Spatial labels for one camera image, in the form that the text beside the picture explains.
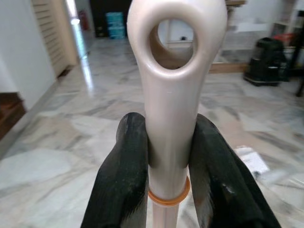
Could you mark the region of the red bag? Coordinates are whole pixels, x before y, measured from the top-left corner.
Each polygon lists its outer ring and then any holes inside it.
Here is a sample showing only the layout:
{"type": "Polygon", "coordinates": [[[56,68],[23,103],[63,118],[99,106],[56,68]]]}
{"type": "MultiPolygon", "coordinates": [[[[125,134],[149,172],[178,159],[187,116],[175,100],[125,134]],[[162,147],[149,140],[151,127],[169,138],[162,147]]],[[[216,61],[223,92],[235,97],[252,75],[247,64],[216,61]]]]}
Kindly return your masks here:
{"type": "Polygon", "coordinates": [[[293,42],[295,37],[296,37],[295,33],[284,33],[284,34],[278,34],[278,35],[274,36],[275,39],[283,42],[285,46],[289,46],[290,43],[293,42]]]}

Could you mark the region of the white shelf unit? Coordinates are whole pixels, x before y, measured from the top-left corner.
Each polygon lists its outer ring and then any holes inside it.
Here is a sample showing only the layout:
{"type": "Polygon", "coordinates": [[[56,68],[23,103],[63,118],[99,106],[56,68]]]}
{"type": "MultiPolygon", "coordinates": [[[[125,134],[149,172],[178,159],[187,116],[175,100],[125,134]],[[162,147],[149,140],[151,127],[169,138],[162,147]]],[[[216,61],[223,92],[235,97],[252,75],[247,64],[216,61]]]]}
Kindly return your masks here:
{"type": "Polygon", "coordinates": [[[304,0],[279,0],[279,6],[272,26],[271,37],[284,33],[295,33],[296,37],[289,46],[294,47],[304,23],[304,0]]]}

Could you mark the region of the beige broom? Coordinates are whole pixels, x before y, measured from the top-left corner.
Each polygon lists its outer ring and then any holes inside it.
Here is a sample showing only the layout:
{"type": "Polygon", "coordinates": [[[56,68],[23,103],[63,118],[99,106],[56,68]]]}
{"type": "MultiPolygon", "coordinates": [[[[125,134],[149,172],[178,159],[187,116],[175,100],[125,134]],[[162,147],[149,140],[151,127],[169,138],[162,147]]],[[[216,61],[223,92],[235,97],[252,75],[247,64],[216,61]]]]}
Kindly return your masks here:
{"type": "Polygon", "coordinates": [[[128,39],[142,81],[152,228],[176,228],[187,197],[190,148],[206,74],[227,29],[225,0],[132,0],[128,39]],[[194,34],[186,50],[165,47],[159,24],[179,19],[194,34]]]}

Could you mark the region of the beige louvered door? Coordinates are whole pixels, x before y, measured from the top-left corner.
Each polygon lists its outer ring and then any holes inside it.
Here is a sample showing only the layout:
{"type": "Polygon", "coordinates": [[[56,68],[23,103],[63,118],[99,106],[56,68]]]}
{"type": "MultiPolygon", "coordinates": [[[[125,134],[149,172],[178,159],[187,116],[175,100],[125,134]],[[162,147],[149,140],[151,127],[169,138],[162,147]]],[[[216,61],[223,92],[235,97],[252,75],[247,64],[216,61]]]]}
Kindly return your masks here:
{"type": "Polygon", "coordinates": [[[79,61],[66,0],[30,0],[50,63],[59,77],[79,61]]]}

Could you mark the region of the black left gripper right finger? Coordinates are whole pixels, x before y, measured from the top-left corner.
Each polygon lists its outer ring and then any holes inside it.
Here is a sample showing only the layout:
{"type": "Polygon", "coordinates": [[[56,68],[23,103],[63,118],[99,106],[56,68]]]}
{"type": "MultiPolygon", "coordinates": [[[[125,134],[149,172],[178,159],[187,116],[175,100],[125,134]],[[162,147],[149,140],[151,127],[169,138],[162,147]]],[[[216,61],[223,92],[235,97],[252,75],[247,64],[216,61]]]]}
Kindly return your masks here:
{"type": "Polygon", "coordinates": [[[189,171],[200,228],[281,228],[249,169],[201,114],[189,171]]]}

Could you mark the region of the dark wooden staircase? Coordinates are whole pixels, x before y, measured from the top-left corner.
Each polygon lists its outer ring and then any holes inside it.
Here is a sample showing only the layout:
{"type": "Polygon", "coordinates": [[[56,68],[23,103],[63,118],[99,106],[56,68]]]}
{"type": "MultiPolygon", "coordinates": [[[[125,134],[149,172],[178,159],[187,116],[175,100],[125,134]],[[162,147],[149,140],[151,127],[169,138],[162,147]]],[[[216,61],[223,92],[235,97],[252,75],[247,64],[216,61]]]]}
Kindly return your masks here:
{"type": "Polygon", "coordinates": [[[26,112],[23,100],[17,92],[0,93],[0,140],[26,112]]]}

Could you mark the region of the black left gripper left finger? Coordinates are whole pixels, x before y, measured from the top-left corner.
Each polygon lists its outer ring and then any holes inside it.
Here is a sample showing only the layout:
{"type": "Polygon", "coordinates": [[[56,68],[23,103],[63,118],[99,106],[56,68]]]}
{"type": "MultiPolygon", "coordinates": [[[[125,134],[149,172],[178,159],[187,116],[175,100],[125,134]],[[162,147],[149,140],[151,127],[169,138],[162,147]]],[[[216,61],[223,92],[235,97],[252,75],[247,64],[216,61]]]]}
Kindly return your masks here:
{"type": "Polygon", "coordinates": [[[148,137],[136,112],[119,122],[116,142],[100,166],[80,228],[146,228],[148,137]]]}

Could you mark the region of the black cabinet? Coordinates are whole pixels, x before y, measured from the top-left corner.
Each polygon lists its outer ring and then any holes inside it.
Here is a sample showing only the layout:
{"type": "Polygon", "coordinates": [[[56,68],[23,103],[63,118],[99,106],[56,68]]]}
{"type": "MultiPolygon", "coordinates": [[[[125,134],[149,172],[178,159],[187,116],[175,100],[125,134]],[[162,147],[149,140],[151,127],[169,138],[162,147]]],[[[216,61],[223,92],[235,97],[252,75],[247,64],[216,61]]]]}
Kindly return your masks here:
{"type": "Polygon", "coordinates": [[[109,37],[106,13],[121,12],[123,14],[123,27],[125,33],[127,16],[132,0],[89,0],[95,36],[97,38],[109,37]]]}

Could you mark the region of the red fire extinguisher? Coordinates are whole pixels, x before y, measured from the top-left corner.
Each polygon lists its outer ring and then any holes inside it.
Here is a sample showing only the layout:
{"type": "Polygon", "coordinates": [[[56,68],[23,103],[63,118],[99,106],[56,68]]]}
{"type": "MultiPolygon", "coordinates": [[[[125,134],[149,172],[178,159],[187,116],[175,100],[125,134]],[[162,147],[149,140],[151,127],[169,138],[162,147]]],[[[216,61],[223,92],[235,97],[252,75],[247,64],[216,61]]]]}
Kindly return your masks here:
{"type": "Polygon", "coordinates": [[[79,18],[80,18],[81,28],[83,30],[89,30],[90,29],[89,22],[86,16],[86,12],[84,10],[81,10],[79,12],[79,18]]]}

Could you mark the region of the white printed box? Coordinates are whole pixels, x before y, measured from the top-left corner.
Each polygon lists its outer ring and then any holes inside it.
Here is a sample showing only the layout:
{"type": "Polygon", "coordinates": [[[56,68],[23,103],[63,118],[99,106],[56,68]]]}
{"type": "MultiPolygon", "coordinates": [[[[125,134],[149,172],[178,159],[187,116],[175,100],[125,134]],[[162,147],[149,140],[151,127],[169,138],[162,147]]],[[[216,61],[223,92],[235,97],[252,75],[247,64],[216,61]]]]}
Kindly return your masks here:
{"type": "Polygon", "coordinates": [[[256,179],[261,174],[270,171],[268,165],[264,162],[261,155],[253,148],[240,146],[235,149],[236,154],[249,169],[251,174],[256,179]]]}

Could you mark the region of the black vacuum cleaner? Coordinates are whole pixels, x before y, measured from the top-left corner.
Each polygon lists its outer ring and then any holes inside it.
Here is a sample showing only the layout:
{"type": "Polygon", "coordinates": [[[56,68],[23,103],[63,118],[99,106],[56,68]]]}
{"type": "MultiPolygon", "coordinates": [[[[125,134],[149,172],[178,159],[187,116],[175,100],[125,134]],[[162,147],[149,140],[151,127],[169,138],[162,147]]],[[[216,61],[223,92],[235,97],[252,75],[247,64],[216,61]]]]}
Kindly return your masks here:
{"type": "Polygon", "coordinates": [[[288,81],[286,65],[283,42],[274,38],[261,38],[255,44],[243,79],[255,86],[278,86],[288,81]]]}

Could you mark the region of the blue carton stack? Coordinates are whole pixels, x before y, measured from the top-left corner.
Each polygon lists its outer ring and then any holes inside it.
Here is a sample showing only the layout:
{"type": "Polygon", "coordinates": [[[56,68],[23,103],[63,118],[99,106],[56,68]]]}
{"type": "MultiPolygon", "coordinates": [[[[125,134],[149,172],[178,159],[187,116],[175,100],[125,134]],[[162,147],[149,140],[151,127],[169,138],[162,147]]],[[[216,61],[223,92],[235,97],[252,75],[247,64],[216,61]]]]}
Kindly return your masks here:
{"type": "Polygon", "coordinates": [[[125,39],[125,26],[122,12],[106,13],[106,21],[110,39],[125,39]]]}

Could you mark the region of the long wooden plank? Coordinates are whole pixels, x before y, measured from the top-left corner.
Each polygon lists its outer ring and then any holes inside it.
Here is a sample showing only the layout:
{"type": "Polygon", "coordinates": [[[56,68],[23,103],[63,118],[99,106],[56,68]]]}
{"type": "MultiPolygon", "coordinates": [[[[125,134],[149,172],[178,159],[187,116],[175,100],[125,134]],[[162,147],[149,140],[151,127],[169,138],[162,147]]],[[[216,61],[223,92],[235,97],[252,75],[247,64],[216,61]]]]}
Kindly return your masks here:
{"type": "Polygon", "coordinates": [[[247,63],[214,63],[209,69],[210,74],[240,73],[247,67],[247,63]]]}

